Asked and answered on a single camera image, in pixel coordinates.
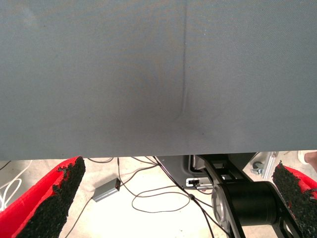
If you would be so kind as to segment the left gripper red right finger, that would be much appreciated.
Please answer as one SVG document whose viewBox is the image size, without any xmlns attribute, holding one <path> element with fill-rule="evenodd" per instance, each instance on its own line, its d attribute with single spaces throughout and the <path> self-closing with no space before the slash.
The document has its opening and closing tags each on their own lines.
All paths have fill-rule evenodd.
<svg viewBox="0 0 317 238">
<path fill-rule="evenodd" d="M 275 167 L 272 180 L 304 238 L 317 236 L 317 182 L 299 170 Z"/>
</svg>

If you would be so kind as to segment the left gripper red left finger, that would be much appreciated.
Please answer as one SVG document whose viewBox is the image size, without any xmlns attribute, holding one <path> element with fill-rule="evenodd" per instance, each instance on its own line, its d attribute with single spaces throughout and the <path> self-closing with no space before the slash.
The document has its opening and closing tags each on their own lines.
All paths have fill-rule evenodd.
<svg viewBox="0 0 317 238">
<path fill-rule="evenodd" d="M 85 170 L 81 156 L 55 166 L 0 213 L 0 236 L 59 237 Z"/>
</svg>

